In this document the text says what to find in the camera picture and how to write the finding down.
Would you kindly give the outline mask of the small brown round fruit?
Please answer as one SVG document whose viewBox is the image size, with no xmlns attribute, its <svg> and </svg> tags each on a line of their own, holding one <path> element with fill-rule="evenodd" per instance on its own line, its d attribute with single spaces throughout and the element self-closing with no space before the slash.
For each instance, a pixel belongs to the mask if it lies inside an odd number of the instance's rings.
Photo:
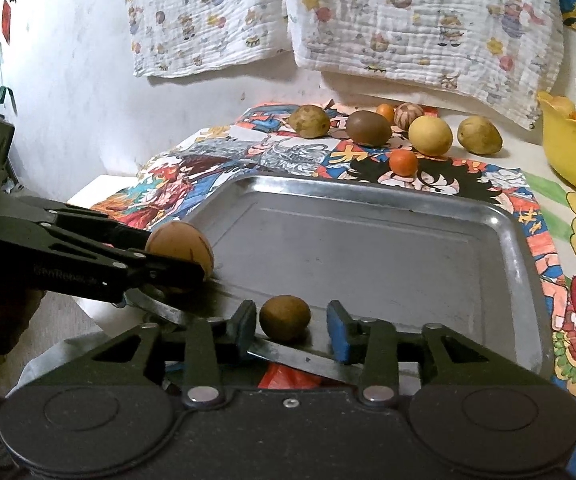
<svg viewBox="0 0 576 480">
<path fill-rule="evenodd" d="M 264 334 L 279 344 L 301 344 L 311 322 L 311 309 L 301 298 L 289 295 L 267 300 L 259 313 Z"/>
</svg>

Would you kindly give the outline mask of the tan brown round fruit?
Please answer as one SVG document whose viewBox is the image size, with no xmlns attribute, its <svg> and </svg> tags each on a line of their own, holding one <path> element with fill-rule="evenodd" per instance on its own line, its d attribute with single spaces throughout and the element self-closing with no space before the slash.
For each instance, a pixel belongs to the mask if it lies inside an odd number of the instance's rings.
<svg viewBox="0 0 576 480">
<path fill-rule="evenodd" d="M 159 226 L 148 237 L 146 252 L 197 263 L 203 277 L 210 278 L 214 270 L 214 253 L 206 237 L 190 223 L 171 221 Z"/>
</svg>

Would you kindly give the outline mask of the small orange tangerine front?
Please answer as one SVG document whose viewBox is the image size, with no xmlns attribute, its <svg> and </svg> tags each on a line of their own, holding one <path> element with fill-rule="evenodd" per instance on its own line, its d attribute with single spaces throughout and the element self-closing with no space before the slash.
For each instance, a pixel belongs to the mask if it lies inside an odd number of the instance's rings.
<svg viewBox="0 0 576 480">
<path fill-rule="evenodd" d="M 400 177 L 415 177 L 418 170 L 418 159 L 414 152 L 398 148 L 388 158 L 390 170 Z"/>
</svg>

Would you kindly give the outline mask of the yellow round pear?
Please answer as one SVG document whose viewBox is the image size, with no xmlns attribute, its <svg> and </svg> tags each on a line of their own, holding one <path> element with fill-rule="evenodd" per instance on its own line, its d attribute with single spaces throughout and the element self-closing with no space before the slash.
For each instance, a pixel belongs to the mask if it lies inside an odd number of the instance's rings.
<svg viewBox="0 0 576 480">
<path fill-rule="evenodd" d="M 408 140 L 419 153 L 443 156 L 453 144 L 453 133 L 442 118 L 424 115 L 410 124 Z"/>
</svg>

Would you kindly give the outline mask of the dark brown oval fruit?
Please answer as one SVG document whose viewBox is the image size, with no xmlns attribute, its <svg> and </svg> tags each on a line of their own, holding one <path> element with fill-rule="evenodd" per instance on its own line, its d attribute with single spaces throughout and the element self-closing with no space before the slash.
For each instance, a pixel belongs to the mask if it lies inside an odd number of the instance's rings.
<svg viewBox="0 0 576 480">
<path fill-rule="evenodd" d="M 388 120 L 369 110 L 357 110 L 346 120 L 346 134 L 355 143 L 379 148 L 392 136 Z"/>
</svg>

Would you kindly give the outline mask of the green-brown pear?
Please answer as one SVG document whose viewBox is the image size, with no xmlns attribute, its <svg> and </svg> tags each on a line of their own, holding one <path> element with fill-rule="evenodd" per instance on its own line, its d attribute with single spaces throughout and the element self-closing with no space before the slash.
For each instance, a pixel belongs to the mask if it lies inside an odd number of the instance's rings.
<svg viewBox="0 0 576 480">
<path fill-rule="evenodd" d="M 288 125 L 303 139 L 317 139 L 327 136 L 330 129 L 330 118 L 319 106 L 299 106 L 289 117 Z"/>
</svg>

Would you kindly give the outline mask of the striped brown round fruit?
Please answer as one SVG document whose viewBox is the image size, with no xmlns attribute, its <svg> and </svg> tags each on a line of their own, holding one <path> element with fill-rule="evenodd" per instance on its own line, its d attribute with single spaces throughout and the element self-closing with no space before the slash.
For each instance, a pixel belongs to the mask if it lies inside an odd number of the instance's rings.
<svg viewBox="0 0 576 480">
<path fill-rule="evenodd" d="M 394 110 L 393 123 L 402 131 L 407 131 L 414 120 L 424 115 L 425 111 L 421 106 L 405 102 Z"/>
</svg>

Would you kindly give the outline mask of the green-yellow pear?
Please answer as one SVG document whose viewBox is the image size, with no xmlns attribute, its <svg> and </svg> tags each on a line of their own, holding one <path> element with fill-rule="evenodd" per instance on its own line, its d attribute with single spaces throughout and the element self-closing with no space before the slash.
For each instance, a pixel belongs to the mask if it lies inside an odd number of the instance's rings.
<svg viewBox="0 0 576 480">
<path fill-rule="evenodd" d="M 503 147 L 501 133 L 482 116 L 464 119 L 458 126 L 457 140 L 466 151 L 476 155 L 494 155 Z"/>
</svg>

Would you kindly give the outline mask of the small orange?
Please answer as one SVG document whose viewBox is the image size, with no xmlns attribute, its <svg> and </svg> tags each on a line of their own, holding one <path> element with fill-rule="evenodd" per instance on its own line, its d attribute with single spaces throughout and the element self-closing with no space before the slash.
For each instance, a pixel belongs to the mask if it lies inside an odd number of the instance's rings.
<svg viewBox="0 0 576 480">
<path fill-rule="evenodd" d="M 390 125 L 394 124 L 395 108 L 392 105 L 388 103 L 379 104 L 376 108 L 376 113 L 383 117 Z"/>
</svg>

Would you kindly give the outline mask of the colourful anime comic mat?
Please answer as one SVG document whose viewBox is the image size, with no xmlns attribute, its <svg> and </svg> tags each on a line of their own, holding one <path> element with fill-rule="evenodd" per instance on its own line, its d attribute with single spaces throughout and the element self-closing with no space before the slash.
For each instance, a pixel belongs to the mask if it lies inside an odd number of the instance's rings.
<svg viewBox="0 0 576 480">
<path fill-rule="evenodd" d="M 391 151 L 411 147 L 401 130 L 394 130 L 384 148 L 364 148 L 344 132 L 346 112 L 333 107 L 331 114 L 331 136 L 303 140 L 288 128 L 284 106 L 258 106 L 236 124 L 203 128 L 154 156 L 135 179 L 125 179 L 124 188 L 94 208 L 134 228 L 150 230 L 163 221 L 184 218 L 219 185 L 253 170 L 487 200 L 520 223 L 542 280 L 553 331 L 576 328 L 569 280 L 557 251 L 568 242 L 570 228 L 538 204 L 540 198 L 564 198 L 566 192 L 553 181 L 535 146 L 508 136 L 497 153 L 479 155 L 454 144 L 443 156 L 420 156 L 417 174 L 404 178 L 388 164 Z"/>
</svg>

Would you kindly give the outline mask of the red plastic bag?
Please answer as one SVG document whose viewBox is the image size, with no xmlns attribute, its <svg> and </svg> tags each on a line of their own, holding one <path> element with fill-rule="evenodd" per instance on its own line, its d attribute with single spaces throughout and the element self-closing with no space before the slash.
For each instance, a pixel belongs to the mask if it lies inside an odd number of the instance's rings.
<svg viewBox="0 0 576 480">
<path fill-rule="evenodd" d="M 318 388 L 324 378 L 286 365 L 271 363 L 258 387 L 260 389 L 298 390 Z"/>
</svg>

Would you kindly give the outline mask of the silver metal tray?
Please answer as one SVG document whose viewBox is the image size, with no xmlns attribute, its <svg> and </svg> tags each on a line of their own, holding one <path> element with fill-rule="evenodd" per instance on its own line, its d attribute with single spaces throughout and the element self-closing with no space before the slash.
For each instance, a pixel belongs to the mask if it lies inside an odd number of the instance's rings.
<svg viewBox="0 0 576 480">
<path fill-rule="evenodd" d="M 304 345 L 258 337 L 255 356 L 337 380 L 358 372 L 335 362 L 326 328 L 332 300 L 360 320 L 404 333 L 441 324 L 548 377 L 550 318 L 516 219 L 499 206 L 437 193 L 257 174 L 220 186 L 188 216 L 214 253 L 202 296 L 165 304 L 129 290 L 133 307 L 186 325 L 229 318 L 245 300 L 303 299 Z"/>
</svg>

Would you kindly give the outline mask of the left white printed muslin cloth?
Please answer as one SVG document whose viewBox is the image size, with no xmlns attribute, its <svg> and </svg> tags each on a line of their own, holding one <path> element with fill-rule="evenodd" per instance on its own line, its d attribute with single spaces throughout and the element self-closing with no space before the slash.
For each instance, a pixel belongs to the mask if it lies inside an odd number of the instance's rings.
<svg viewBox="0 0 576 480">
<path fill-rule="evenodd" d="M 125 0 L 136 77 L 181 78 L 274 58 L 284 0 Z"/>
</svg>

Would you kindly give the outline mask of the white printed muslin cloth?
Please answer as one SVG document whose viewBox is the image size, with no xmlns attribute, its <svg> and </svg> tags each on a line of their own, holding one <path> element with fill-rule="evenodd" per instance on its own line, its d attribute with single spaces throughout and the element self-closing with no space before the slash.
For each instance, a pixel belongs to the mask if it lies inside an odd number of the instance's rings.
<svg viewBox="0 0 576 480">
<path fill-rule="evenodd" d="M 181 78 L 274 58 L 284 0 L 125 0 L 136 77 Z"/>
<path fill-rule="evenodd" d="M 456 93 L 530 129 L 564 59 L 558 0 L 285 0 L 297 66 Z"/>
</svg>

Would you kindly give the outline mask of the yellow plastic basket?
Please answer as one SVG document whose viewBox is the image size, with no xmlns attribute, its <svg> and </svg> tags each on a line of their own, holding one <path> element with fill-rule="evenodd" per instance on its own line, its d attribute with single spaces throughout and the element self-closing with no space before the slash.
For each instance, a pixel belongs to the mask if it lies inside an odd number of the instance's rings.
<svg viewBox="0 0 576 480">
<path fill-rule="evenodd" d="M 542 147 L 550 166 L 576 188 L 576 107 L 565 96 L 546 91 L 536 97 L 542 112 Z"/>
</svg>

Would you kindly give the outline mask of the right white printed muslin cloth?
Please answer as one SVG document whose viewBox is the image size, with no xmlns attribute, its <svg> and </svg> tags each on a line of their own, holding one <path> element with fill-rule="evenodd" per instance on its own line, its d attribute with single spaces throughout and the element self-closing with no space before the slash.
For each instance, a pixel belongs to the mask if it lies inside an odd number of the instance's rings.
<svg viewBox="0 0 576 480">
<path fill-rule="evenodd" d="M 297 66 L 456 93 L 530 129 L 564 59 L 558 0 L 285 0 Z"/>
</svg>

